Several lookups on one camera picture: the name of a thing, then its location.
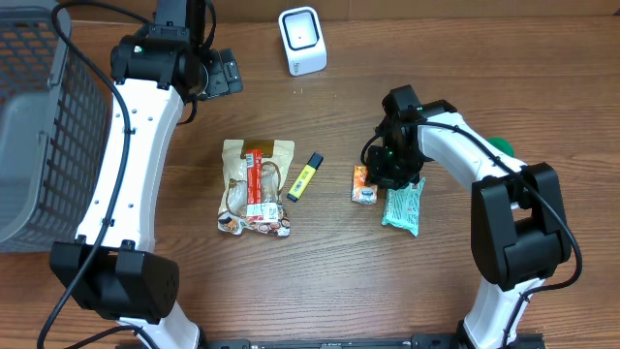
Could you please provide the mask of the small orange snack box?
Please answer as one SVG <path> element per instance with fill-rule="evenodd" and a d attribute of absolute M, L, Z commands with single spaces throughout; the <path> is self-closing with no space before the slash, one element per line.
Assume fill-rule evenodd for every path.
<path fill-rule="evenodd" d="M 377 203 L 378 186 L 368 179 L 368 170 L 365 166 L 354 167 L 352 201 L 364 205 Z"/>

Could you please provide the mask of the teal orange snack pack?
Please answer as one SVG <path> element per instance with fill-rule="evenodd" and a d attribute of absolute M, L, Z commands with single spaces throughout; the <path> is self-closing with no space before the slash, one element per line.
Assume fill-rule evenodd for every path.
<path fill-rule="evenodd" d="M 409 231 L 414 237 L 419 234 L 420 201 L 425 184 L 423 177 L 418 184 L 388 189 L 382 224 Z"/>

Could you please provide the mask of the yellow highlighter pen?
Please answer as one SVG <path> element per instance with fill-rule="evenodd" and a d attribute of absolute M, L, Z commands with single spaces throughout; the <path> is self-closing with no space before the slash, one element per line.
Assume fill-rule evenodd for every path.
<path fill-rule="evenodd" d="M 324 161 L 324 156 L 320 153 L 314 152 L 311 158 L 308 160 L 299 176 L 294 181 L 291 189 L 287 194 L 287 198 L 292 202 L 297 202 L 304 191 L 306 190 L 308 184 L 311 179 L 314 177 L 317 169 L 321 166 Z"/>

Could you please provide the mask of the beige brown snack pouch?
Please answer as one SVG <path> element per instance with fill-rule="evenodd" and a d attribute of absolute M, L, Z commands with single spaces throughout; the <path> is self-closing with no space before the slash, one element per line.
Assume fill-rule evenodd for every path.
<path fill-rule="evenodd" d="M 260 149 L 263 162 L 275 163 L 280 172 L 279 220 L 275 223 L 257 223 L 246 217 L 247 168 L 245 154 L 249 149 Z M 245 230 L 286 238 L 291 221 L 283 207 L 282 193 L 294 157 L 295 143 L 280 140 L 225 140 L 222 151 L 225 191 L 219 206 L 218 229 L 233 235 Z"/>

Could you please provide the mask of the red stick snack packet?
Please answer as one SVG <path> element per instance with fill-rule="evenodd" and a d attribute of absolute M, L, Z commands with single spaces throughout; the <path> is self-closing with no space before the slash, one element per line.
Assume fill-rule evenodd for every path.
<path fill-rule="evenodd" d="M 246 217 L 257 223 L 275 223 L 279 220 L 280 172 L 271 161 L 263 162 L 260 149 L 249 149 L 246 154 L 247 206 Z"/>

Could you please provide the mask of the green lidded beige jar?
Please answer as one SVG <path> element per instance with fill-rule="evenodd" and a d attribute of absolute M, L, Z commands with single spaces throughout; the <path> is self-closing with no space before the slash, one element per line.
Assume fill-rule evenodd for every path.
<path fill-rule="evenodd" d="M 513 150 L 512 145 L 508 141 L 506 141 L 505 139 L 502 139 L 502 138 L 490 138 L 487 141 L 491 145 L 496 147 L 498 150 L 500 150 L 503 153 L 505 153 L 506 155 L 508 155 L 510 157 L 514 156 L 514 150 Z"/>

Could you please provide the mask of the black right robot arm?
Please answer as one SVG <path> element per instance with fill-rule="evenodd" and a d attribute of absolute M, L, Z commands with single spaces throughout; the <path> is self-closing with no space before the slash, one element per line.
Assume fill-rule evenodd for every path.
<path fill-rule="evenodd" d="M 361 151 L 370 183 L 394 196 L 422 186 L 436 162 L 470 194 L 471 251 L 481 275 L 472 309 L 454 333 L 418 333 L 414 348 L 543 348 L 539 333 L 519 333 L 531 298 L 563 289 L 583 261 L 567 224 L 557 173 L 528 165 L 478 135 L 445 100 L 423 104 L 414 89 L 392 89 L 385 116 Z"/>

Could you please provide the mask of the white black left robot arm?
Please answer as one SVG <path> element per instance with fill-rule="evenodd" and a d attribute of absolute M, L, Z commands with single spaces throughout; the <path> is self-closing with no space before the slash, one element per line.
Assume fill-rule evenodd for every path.
<path fill-rule="evenodd" d="M 216 23 L 209 1 L 161 1 L 112 49 L 102 74 L 112 118 L 95 191 L 74 239 L 50 253 L 64 299 L 144 348 L 207 344 L 178 304 L 177 263 L 154 252 L 154 214 L 171 136 L 193 120 L 184 108 L 242 89 L 233 53 L 212 46 Z"/>

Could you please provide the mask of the white barcode scanner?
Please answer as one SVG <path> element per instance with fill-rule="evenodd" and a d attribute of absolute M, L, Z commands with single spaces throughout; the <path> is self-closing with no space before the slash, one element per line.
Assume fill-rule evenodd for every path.
<path fill-rule="evenodd" d="M 278 25 L 292 76 L 319 72 L 326 67 L 326 43 L 314 8 L 303 6 L 282 12 Z"/>

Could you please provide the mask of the grey plastic shopping basket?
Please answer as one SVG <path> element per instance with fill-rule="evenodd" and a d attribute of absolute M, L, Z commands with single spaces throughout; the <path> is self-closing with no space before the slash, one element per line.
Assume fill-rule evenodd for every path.
<path fill-rule="evenodd" d="M 92 199 L 109 101 L 54 29 L 53 1 L 1 4 L 1 250 L 45 252 L 73 239 Z"/>

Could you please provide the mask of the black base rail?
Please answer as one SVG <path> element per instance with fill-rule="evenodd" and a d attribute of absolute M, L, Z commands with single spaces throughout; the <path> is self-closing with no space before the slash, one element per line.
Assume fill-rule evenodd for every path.
<path fill-rule="evenodd" d="M 450 334 L 414 334 L 410 338 L 350 340 L 250 341 L 209 340 L 207 349 L 442 349 L 451 348 Z"/>

